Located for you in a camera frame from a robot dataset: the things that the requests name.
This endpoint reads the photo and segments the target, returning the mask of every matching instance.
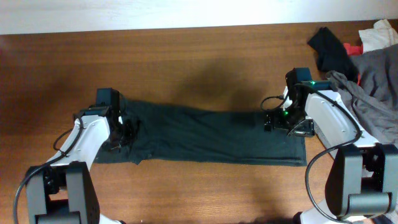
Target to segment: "dark green pants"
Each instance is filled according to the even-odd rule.
[[[130,119],[136,137],[120,150],[100,149],[95,162],[144,159],[305,166],[304,138],[286,132],[264,132],[263,113],[203,111],[128,101],[123,120]]]

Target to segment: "white cloth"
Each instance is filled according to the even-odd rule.
[[[360,30],[359,36],[363,43],[363,52],[383,49],[398,44],[398,34],[387,19],[377,21],[373,29]]]

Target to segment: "wood grain surface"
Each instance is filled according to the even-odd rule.
[[[94,102],[97,88],[205,110],[258,110],[265,96],[282,93],[292,68],[309,67],[314,79],[321,78],[307,45],[319,27],[358,44],[358,30],[373,23],[0,36],[0,222],[12,223],[12,201],[26,170],[54,154],[53,141],[72,126],[72,113]],[[306,139],[306,147],[308,160],[323,150],[317,138]],[[331,163],[324,157],[312,170],[317,200],[324,197]],[[248,223],[291,218],[311,208],[304,171],[153,160],[94,164],[91,178],[101,213],[113,219]],[[19,218],[27,223],[24,191]]]

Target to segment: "black cloth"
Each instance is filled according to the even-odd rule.
[[[323,72],[334,70],[344,74],[349,81],[358,81],[358,69],[349,59],[343,44],[327,27],[319,29],[308,44],[318,52],[319,70]]]
[[[95,162],[144,159],[305,166],[304,138],[264,132],[263,113],[203,111],[128,101],[123,121],[136,138],[120,150],[101,148]]]

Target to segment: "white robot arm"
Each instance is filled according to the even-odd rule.
[[[331,83],[313,81],[308,68],[293,69],[286,74],[286,83],[284,95],[278,97],[284,99],[283,108],[266,110],[265,130],[313,136],[315,123],[324,145],[331,146],[308,163],[305,183],[314,208],[303,212],[297,223],[350,223],[393,211],[398,191],[397,148],[380,144],[364,130]],[[335,161],[326,182],[326,200],[317,205],[308,175],[313,163],[329,152]],[[363,175],[363,169],[373,174]]]
[[[132,137],[130,126],[123,125],[120,117],[119,92],[111,88],[98,89],[96,104],[75,117],[75,125],[58,152],[44,166],[31,167],[22,182],[27,184],[29,223],[124,223],[100,214],[89,173],[101,146],[120,147],[121,142],[128,142]],[[49,195],[63,189],[68,190],[68,199],[50,199]]]

